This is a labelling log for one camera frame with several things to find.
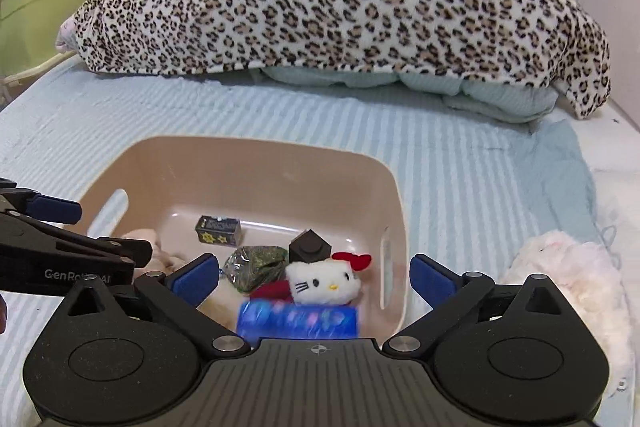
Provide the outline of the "blue patterned tissue pack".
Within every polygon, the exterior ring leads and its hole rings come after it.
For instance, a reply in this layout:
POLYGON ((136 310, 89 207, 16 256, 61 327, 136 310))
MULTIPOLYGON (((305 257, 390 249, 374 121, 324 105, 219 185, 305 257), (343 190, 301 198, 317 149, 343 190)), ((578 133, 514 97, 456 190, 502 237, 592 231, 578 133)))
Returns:
POLYGON ((250 300, 240 308, 236 332, 252 345, 266 338, 339 340, 359 337, 358 310, 350 306, 307 306, 250 300))

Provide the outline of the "hello kitty plush toy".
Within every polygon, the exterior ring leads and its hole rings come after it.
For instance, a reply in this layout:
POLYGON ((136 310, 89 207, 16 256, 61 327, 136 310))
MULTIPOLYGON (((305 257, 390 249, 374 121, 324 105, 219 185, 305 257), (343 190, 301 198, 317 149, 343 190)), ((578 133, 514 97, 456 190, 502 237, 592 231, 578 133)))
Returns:
POLYGON ((281 280, 265 283, 250 300, 283 301, 301 306, 346 306, 355 301, 362 283, 358 274, 370 267, 372 256, 346 251, 316 262, 287 265, 281 280))

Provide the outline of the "white fluffy plush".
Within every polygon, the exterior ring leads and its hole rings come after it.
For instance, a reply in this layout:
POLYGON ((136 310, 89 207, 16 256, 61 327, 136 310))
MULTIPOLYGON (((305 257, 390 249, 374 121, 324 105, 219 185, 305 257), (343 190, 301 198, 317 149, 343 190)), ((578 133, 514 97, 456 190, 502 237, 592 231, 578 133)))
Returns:
POLYGON ((520 285, 534 273, 550 277, 597 339, 610 366, 604 395, 614 395, 634 355, 623 281, 610 255, 602 245, 551 231, 527 239, 500 282, 520 285))

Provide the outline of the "black hexagonal box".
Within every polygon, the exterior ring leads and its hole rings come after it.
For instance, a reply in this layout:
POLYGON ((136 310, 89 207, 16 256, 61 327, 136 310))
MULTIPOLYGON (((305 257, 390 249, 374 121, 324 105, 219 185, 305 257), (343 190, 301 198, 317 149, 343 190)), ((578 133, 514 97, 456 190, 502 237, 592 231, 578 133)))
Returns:
POLYGON ((314 230, 298 234, 288 244, 288 261, 312 263, 326 260, 331 256, 331 245, 314 230))

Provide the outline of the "leopard print blanket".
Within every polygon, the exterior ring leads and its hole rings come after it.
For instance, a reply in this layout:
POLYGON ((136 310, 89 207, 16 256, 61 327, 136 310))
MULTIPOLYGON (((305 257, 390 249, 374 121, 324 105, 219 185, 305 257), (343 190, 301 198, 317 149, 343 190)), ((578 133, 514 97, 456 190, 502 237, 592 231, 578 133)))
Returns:
POLYGON ((98 74, 413 72, 608 101, 611 51, 575 0, 86 0, 56 43, 98 74))

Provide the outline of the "small dark printed box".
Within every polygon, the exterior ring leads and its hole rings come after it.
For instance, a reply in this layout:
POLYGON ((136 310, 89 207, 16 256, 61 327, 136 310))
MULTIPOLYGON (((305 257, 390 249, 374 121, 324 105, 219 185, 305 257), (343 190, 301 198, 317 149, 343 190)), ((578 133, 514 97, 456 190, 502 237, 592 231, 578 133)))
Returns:
POLYGON ((238 247, 241 243, 241 221, 236 218, 201 216, 194 230, 203 244, 238 247))

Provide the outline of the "pink cloth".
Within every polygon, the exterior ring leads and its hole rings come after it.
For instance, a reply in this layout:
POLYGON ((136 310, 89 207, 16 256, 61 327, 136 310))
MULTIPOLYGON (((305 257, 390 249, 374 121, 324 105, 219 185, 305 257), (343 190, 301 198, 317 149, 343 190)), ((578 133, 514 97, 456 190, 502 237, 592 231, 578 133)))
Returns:
POLYGON ((151 260, 143 268, 134 269, 134 278, 141 277, 146 272, 163 272, 170 275, 186 265, 188 260, 183 255, 168 254, 160 247, 160 239, 152 229, 137 229, 122 236, 124 239, 141 239, 152 245, 151 260))

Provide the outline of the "white mattress pad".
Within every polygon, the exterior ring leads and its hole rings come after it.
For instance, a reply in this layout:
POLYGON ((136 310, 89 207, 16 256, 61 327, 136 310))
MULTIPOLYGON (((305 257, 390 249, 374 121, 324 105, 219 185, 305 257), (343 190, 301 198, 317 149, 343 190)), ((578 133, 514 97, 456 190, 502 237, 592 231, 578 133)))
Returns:
POLYGON ((577 135, 596 187, 596 225, 620 269, 639 269, 639 128, 615 104, 577 120, 559 102, 552 113, 577 135))

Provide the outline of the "beige plastic basket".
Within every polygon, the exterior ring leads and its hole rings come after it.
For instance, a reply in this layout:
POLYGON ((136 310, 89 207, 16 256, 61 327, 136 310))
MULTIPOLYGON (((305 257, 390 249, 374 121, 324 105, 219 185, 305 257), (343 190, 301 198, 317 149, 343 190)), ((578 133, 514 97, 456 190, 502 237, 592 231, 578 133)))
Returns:
POLYGON ((203 216, 238 219, 244 245, 288 247, 314 231, 336 251, 372 257, 356 301, 361 336, 384 343, 405 321, 405 217, 393 173, 375 158, 274 141, 158 136, 122 152, 80 205, 73 231, 152 230, 164 253, 186 260, 232 254, 198 240, 203 216))

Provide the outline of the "light teal quilt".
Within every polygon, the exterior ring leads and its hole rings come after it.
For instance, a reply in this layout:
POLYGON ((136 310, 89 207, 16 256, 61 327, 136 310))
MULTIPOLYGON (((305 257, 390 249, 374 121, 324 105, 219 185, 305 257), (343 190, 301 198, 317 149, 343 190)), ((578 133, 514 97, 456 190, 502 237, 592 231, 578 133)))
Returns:
POLYGON ((437 95, 451 109, 507 124, 538 120, 550 114, 558 101, 558 94, 551 88, 518 87, 413 72, 334 72, 305 67, 264 67, 260 72, 273 81, 299 87, 341 84, 352 89, 371 89, 399 83, 412 91, 437 95))

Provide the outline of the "dark green snack packet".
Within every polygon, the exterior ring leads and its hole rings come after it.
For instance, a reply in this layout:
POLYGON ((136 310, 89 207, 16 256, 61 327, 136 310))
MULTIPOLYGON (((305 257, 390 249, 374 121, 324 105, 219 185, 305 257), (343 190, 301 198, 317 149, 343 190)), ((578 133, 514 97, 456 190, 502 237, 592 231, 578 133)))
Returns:
POLYGON ((229 283, 243 295, 280 280, 288 265, 288 251, 279 246, 242 246, 222 266, 229 283))

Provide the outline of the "blue striped bed sheet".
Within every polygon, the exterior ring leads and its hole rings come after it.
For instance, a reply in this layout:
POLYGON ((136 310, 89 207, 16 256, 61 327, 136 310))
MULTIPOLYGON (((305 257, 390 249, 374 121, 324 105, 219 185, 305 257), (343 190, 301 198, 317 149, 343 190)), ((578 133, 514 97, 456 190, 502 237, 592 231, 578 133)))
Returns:
MULTIPOLYGON (((396 179, 408 234, 407 313, 390 337, 431 310, 409 281, 418 254, 495 282, 529 237, 549 229, 580 241, 598 235, 591 176, 569 124, 493 124, 398 83, 311 88, 256 72, 105 76, 72 57, 2 110, 1 176, 80 204, 122 152, 158 136, 274 141, 381 161, 396 179)), ((175 277, 175 294, 240 336, 236 321, 250 300, 221 280, 221 262, 204 253, 170 275, 143 275, 175 277)), ((24 364, 69 292, 3 292, 9 326, 1 341, 1 407, 36 411, 24 364)), ((213 412, 36 412, 46 426, 591 426, 598 417, 466 413, 421 363, 389 357, 360 326, 355 339, 246 342, 247 355, 210 366, 213 412)))

